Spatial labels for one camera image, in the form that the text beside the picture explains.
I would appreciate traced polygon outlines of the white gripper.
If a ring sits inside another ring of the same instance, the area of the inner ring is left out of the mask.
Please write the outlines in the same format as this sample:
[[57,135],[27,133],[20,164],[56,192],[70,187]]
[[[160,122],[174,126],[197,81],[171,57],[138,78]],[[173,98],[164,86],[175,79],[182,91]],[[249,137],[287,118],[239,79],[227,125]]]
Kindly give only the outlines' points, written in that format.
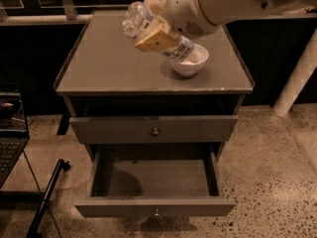
[[154,15],[166,13],[167,19],[166,21],[161,16],[154,17],[142,34],[134,40],[134,47],[144,53],[175,47],[175,31],[188,39],[196,40],[218,30],[205,16],[199,0],[145,0],[144,3]]

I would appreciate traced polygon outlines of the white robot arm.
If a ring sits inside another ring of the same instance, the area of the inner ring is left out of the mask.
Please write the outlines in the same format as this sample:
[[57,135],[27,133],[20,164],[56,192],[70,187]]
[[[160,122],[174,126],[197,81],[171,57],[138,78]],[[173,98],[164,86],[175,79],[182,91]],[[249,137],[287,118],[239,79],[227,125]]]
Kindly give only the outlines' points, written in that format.
[[317,0],[146,0],[154,21],[135,47],[143,52],[162,51],[176,45],[178,37],[189,40],[215,33],[221,26],[317,6]]

